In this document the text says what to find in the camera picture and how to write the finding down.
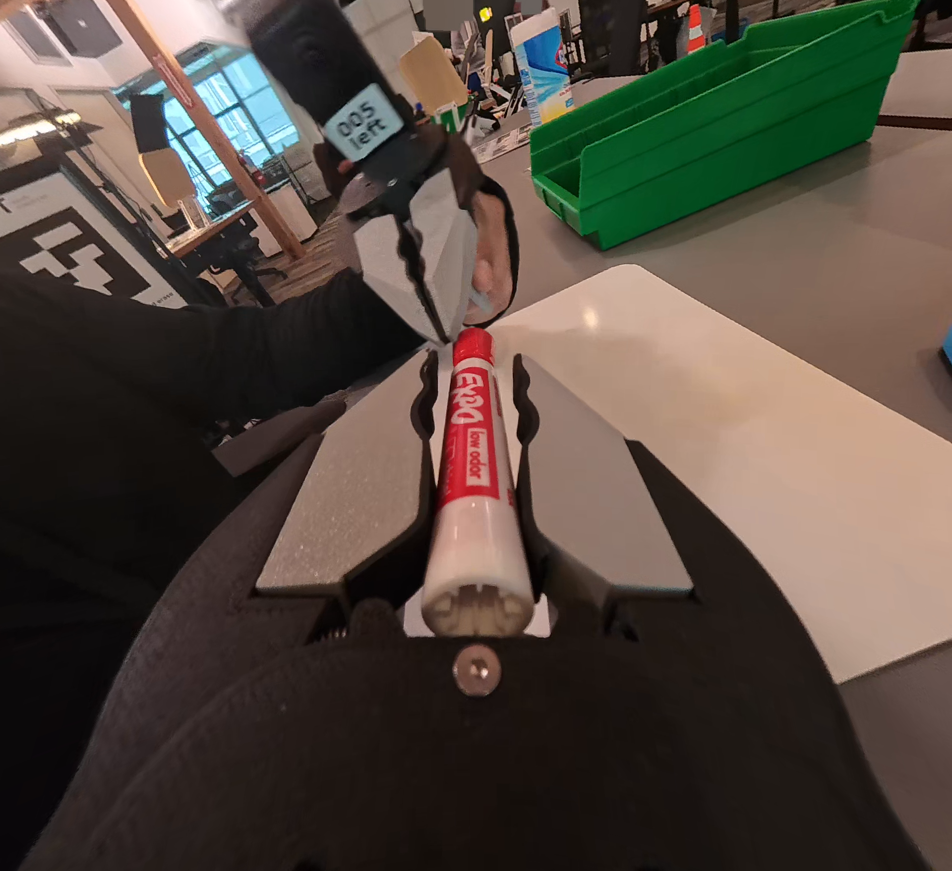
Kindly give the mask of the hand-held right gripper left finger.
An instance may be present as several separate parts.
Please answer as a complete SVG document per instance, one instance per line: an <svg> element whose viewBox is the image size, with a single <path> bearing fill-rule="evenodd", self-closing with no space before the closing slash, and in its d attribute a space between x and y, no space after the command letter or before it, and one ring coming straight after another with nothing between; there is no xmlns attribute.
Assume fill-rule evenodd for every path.
<svg viewBox="0 0 952 871"><path fill-rule="evenodd" d="M258 579L263 596L410 596L435 475L438 355L421 350L330 425Z"/></svg>

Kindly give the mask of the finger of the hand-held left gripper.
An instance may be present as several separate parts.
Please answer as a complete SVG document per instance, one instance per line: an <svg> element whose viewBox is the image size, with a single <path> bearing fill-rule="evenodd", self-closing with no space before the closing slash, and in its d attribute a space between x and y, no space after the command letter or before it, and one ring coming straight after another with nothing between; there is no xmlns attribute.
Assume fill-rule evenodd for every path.
<svg viewBox="0 0 952 871"><path fill-rule="evenodd" d="M394 215L364 222L354 233L363 282L408 326L435 345L446 343L424 302L424 294L411 275L408 259L401 255L403 238L410 234Z"/></svg>
<svg viewBox="0 0 952 871"><path fill-rule="evenodd" d="M470 306L480 306L480 292L472 285L477 227L459 206L448 169L422 184L411 199L410 212L417 246L411 280L429 322L428 337L436 344L450 344L462 331Z"/></svg>

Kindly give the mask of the green plastic bin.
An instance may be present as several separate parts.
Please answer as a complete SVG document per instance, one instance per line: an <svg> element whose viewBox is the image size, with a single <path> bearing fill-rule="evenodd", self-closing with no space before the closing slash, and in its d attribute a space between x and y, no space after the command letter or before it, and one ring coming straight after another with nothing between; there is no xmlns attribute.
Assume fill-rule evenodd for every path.
<svg viewBox="0 0 952 871"><path fill-rule="evenodd" d="M530 134L537 196L609 249L866 141L922 0L749 26Z"/></svg>

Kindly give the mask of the printed tag paper sheet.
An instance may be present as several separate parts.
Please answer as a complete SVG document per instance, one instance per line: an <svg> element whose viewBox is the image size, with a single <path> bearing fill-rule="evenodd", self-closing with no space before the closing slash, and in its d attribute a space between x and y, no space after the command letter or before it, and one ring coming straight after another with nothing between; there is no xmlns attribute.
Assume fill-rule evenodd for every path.
<svg viewBox="0 0 952 871"><path fill-rule="evenodd" d="M517 127L493 139L485 139L472 149L473 155L480 165L487 164L511 151L516 151L530 141L530 125Z"/></svg>

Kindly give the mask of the black white tag board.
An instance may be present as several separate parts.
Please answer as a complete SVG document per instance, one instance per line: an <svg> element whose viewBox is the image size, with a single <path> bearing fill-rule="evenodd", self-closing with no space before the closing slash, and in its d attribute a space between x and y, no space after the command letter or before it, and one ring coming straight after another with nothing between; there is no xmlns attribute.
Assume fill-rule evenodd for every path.
<svg viewBox="0 0 952 871"><path fill-rule="evenodd" d="M159 264L67 174L3 185L1 204L3 272L56 279L149 306L185 306Z"/></svg>

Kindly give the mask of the wooden post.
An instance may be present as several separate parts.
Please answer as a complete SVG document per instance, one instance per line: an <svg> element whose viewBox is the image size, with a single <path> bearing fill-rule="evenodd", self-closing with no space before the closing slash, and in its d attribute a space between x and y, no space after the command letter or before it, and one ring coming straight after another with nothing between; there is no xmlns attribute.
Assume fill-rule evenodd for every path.
<svg viewBox="0 0 952 871"><path fill-rule="evenodd" d="M196 129L220 159L244 197L259 213L282 251L293 260L304 257L304 248L268 194L244 168L237 151L204 101L196 92L173 53L160 39L134 0L105 0L139 50L148 58L168 89L183 106Z"/></svg>

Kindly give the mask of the white blue wipes canister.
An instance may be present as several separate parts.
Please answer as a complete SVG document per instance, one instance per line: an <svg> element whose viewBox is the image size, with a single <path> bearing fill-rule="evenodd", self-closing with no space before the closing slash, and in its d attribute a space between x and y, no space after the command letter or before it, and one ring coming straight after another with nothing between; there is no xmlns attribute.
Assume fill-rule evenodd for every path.
<svg viewBox="0 0 952 871"><path fill-rule="evenodd" d="M513 25L510 45L515 55L530 124L548 124L574 109L560 16L553 8Z"/></svg>

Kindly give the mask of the white whiteboard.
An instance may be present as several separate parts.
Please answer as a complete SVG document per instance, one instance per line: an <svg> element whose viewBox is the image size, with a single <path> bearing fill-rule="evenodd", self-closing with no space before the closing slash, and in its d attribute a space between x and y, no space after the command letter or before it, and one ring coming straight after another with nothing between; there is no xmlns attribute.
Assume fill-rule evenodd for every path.
<svg viewBox="0 0 952 871"><path fill-rule="evenodd" d="M732 530L836 682L950 641L948 441L634 265L490 331Z"/></svg>

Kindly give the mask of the person's left hand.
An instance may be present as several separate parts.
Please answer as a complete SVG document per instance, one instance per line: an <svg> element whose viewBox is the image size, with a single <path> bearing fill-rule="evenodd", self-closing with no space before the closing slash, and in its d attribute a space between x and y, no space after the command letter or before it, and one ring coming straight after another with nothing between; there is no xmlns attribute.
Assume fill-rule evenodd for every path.
<svg viewBox="0 0 952 871"><path fill-rule="evenodd" d="M471 285L473 292L484 298L484 305L470 300L464 323L481 326L508 309L515 278L504 203L495 196L478 192L472 201L472 217L478 242Z"/></svg>

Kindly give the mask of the red dry erase marker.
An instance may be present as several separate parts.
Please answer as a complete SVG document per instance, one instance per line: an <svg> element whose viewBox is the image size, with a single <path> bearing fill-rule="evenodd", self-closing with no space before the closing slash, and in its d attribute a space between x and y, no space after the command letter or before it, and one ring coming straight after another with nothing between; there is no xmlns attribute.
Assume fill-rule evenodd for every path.
<svg viewBox="0 0 952 871"><path fill-rule="evenodd" d="M534 604L495 367L471 353L450 376L422 619L438 637L512 637Z"/></svg>

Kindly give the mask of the black office chair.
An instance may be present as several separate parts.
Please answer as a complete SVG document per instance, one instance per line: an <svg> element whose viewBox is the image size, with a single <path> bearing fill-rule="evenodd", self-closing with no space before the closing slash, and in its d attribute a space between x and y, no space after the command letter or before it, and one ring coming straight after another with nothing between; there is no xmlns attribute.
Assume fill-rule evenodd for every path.
<svg viewBox="0 0 952 871"><path fill-rule="evenodd" d="M648 0L577 0L586 64L612 74L634 74L640 66Z"/></svg>

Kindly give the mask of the beige board on green stand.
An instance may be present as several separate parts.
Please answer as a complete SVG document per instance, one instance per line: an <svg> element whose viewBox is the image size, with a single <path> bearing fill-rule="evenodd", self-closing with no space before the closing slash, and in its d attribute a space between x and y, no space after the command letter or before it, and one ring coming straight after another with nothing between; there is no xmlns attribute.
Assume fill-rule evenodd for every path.
<svg viewBox="0 0 952 871"><path fill-rule="evenodd" d="M470 107L470 93L453 66L446 49L426 32L417 36L413 47L399 61L403 80L431 123L449 133L460 132Z"/></svg>

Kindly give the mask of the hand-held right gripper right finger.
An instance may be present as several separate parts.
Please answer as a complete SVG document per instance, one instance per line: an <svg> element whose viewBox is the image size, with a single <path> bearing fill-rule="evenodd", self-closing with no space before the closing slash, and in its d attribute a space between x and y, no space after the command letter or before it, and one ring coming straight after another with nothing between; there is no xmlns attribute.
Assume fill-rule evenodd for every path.
<svg viewBox="0 0 952 871"><path fill-rule="evenodd" d="M694 584L623 434L517 354L519 519L547 600L683 598Z"/></svg>

